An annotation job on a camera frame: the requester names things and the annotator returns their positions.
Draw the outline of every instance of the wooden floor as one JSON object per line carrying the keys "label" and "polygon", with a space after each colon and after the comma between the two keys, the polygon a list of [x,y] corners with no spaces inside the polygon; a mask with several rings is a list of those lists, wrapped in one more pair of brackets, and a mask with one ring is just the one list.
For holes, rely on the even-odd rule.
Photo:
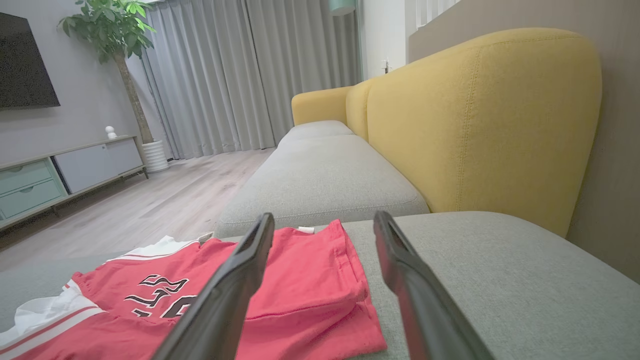
{"label": "wooden floor", "polygon": [[0,271],[34,261],[77,258],[150,245],[164,235],[194,240],[211,232],[222,209],[273,149],[171,161],[90,193],[29,224],[0,233]]}

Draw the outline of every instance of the wall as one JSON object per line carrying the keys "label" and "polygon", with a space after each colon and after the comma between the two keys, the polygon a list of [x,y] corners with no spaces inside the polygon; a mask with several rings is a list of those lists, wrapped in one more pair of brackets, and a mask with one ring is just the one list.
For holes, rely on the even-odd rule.
{"label": "wall", "polygon": [[383,60],[397,69],[406,64],[404,0],[361,0],[359,20],[365,79],[385,73]]}
{"label": "wall", "polygon": [[[0,164],[100,141],[106,138],[104,128],[108,125],[119,135],[139,134],[115,64],[99,64],[89,45],[56,29],[64,16],[79,12],[73,1],[2,1],[0,12],[29,20],[61,104],[0,111]],[[157,123],[153,112],[152,108],[147,115],[150,127],[151,122]]]}
{"label": "wall", "polygon": [[498,30],[561,28],[591,39],[602,61],[596,139],[567,240],[640,282],[640,2],[462,0],[409,37],[415,61]]}

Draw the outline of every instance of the tv cabinet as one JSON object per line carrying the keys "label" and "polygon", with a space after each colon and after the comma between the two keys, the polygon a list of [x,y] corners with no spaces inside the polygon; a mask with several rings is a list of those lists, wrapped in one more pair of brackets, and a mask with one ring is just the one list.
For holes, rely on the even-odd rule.
{"label": "tv cabinet", "polygon": [[0,230],[137,173],[147,171],[135,136],[0,165]]}

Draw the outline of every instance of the mint green drawer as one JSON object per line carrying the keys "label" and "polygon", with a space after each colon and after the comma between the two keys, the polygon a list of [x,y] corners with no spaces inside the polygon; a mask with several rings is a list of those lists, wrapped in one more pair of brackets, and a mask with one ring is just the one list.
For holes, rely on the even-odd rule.
{"label": "mint green drawer", "polygon": [[0,197],[0,210],[7,218],[11,218],[60,196],[62,194],[55,181],[49,180]]}
{"label": "mint green drawer", "polygon": [[0,194],[12,192],[49,178],[51,178],[51,173],[44,160],[2,170],[0,171]]}

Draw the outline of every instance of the small white figurine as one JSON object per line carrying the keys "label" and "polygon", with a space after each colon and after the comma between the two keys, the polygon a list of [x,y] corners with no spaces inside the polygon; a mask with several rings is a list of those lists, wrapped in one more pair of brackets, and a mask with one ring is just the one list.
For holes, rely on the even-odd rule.
{"label": "small white figurine", "polygon": [[107,137],[110,139],[115,139],[118,137],[118,135],[116,135],[116,133],[114,133],[113,130],[113,126],[107,126],[104,128],[104,130],[107,132]]}

